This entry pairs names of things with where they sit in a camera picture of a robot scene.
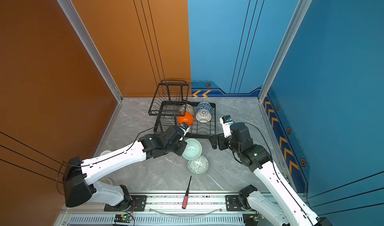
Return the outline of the mint green bowl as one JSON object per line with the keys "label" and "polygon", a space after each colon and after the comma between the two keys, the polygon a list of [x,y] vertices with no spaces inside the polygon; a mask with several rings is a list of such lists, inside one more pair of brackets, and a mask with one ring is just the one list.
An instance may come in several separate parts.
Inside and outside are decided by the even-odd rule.
{"label": "mint green bowl", "polygon": [[202,145],[196,139],[186,139],[187,146],[182,154],[182,157],[187,161],[193,161],[199,158],[202,154]]}

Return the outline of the orange bowl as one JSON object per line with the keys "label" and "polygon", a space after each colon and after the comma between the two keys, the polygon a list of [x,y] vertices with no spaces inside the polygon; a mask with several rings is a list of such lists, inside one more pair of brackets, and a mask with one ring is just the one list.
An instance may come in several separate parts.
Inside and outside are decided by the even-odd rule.
{"label": "orange bowl", "polygon": [[194,116],[192,114],[190,114],[189,112],[185,112],[185,114],[183,116],[177,117],[177,121],[179,124],[186,123],[190,126],[194,122]]}

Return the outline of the white maroon patterned bowl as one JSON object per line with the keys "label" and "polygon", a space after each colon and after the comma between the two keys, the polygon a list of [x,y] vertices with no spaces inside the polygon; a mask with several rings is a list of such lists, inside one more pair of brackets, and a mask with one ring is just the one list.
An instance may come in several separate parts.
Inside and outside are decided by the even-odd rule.
{"label": "white maroon patterned bowl", "polygon": [[200,110],[196,113],[196,119],[200,123],[208,123],[212,119],[212,115],[208,110]]}

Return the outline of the beige brown patterned bowl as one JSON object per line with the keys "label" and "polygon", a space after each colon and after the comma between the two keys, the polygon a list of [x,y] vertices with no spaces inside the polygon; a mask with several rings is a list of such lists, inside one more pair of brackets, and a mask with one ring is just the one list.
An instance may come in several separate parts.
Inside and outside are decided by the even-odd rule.
{"label": "beige brown patterned bowl", "polygon": [[185,115],[185,113],[189,113],[191,114],[192,116],[195,115],[195,110],[194,110],[194,107],[190,104],[183,104],[181,106],[179,106],[178,108],[178,112],[181,114],[181,115]]}

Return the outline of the blue triangle patterned bowl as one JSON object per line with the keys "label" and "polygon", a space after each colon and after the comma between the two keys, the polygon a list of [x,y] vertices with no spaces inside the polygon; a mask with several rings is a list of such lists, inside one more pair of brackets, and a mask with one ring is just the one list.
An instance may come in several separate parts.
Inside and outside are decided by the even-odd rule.
{"label": "blue triangle patterned bowl", "polygon": [[208,102],[200,102],[196,107],[196,111],[199,112],[201,110],[206,110],[211,113],[213,111],[213,106]]}

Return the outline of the green white patterned bowl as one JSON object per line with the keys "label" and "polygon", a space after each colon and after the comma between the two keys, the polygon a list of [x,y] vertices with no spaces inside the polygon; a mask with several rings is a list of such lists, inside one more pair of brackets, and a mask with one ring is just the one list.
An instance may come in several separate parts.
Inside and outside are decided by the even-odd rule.
{"label": "green white patterned bowl", "polygon": [[205,156],[201,155],[196,160],[188,161],[187,167],[191,174],[201,176],[208,171],[209,161]]}

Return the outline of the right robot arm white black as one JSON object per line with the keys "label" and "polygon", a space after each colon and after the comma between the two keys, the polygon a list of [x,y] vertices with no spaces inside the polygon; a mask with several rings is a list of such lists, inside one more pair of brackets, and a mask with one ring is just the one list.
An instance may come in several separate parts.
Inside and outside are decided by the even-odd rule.
{"label": "right robot arm white black", "polygon": [[271,156],[270,149],[253,142],[245,123],[235,123],[230,116],[221,119],[223,133],[213,136],[212,146],[230,149],[235,159],[267,187],[275,199],[271,202],[253,185],[239,191],[241,207],[256,211],[274,226],[330,226],[326,217],[318,216],[284,178]]}

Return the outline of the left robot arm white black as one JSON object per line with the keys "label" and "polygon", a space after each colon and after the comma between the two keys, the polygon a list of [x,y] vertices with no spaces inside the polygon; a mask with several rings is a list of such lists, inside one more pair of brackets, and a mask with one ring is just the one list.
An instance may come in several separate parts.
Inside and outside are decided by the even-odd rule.
{"label": "left robot arm white black", "polygon": [[164,132],[144,135],[132,144],[103,156],[70,159],[63,175],[66,207],[101,203],[105,204],[105,211],[127,210],[133,203],[128,188],[105,184],[100,179],[129,165],[168,153],[181,156],[187,146],[183,139],[188,131],[186,123],[174,125]]}

